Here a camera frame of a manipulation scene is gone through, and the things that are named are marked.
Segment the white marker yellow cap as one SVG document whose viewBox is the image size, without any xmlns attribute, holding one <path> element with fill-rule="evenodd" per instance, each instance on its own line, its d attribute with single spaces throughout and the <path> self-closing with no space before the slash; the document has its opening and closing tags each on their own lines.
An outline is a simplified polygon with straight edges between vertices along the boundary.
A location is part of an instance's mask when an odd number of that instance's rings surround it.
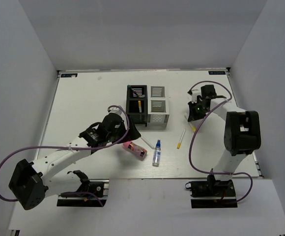
<svg viewBox="0 0 285 236">
<path fill-rule="evenodd" d="M 143 112 L 142 111 L 142 103 L 140 100 L 138 101 L 138 107 L 139 107 L 139 113 L 142 113 Z"/>
</svg>

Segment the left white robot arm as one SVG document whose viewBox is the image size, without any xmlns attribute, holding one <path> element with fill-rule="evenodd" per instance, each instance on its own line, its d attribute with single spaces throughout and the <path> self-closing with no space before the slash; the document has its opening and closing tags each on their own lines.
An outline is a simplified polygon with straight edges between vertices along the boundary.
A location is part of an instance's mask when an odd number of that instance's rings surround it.
<svg viewBox="0 0 285 236">
<path fill-rule="evenodd" d="M 25 210 L 40 204 L 49 190 L 47 182 L 58 172 L 76 161 L 106 148 L 107 144 L 122 144 L 141 137 L 132 119 L 109 113 L 102 122 L 92 124 L 65 147 L 54 147 L 55 152 L 44 159 L 17 163 L 9 188 Z"/>
</svg>

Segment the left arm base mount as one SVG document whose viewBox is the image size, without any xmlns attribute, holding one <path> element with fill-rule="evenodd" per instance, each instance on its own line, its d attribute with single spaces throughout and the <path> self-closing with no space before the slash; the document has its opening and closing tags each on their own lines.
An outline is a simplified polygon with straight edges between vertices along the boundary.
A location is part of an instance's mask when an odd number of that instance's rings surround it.
<svg viewBox="0 0 285 236">
<path fill-rule="evenodd" d="M 108 180 L 87 180 L 74 192 L 61 193 L 57 207 L 103 207 L 108 199 Z"/>
</svg>

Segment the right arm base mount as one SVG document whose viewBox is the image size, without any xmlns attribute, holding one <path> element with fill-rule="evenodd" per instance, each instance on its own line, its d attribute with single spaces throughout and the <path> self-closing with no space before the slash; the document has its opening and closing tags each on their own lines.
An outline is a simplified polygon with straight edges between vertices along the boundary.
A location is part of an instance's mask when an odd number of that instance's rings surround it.
<svg viewBox="0 0 285 236">
<path fill-rule="evenodd" d="M 216 181 L 214 184 L 205 181 L 190 181 L 185 184 L 190 191 L 191 208 L 237 208 L 237 199 L 232 180 Z"/>
</svg>

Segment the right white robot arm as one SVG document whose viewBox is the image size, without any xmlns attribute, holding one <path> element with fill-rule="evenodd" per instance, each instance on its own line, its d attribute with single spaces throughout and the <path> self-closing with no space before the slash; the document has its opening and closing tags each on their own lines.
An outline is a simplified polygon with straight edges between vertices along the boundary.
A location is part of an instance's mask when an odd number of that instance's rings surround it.
<svg viewBox="0 0 285 236">
<path fill-rule="evenodd" d="M 239 164 L 261 146 L 259 114 L 256 111 L 246 111 L 232 103 L 231 92 L 225 89 L 229 97 L 218 95 L 213 84 L 204 85 L 200 91 L 191 88 L 188 94 L 192 100 L 188 103 L 188 122 L 199 120 L 194 136 L 196 136 L 212 113 L 225 121 L 225 150 L 217 165 L 208 173 L 215 179 L 207 184 L 208 192 L 219 196 L 225 190 L 223 181 L 229 181 L 235 175 Z"/>
</svg>

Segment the pale yellow cap marker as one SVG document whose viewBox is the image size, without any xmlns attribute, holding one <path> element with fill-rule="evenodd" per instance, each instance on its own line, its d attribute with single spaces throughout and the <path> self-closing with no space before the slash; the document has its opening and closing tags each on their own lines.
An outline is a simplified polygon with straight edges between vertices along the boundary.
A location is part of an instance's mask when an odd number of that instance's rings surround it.
<svg viewBox="0 0 285 236">
<path fill-rule="evenodd" d="M 141 139 L 151 148 L 155 149 L 155 147 L 149 142 L 145 137 L 141 136 Z"/>
</svg>

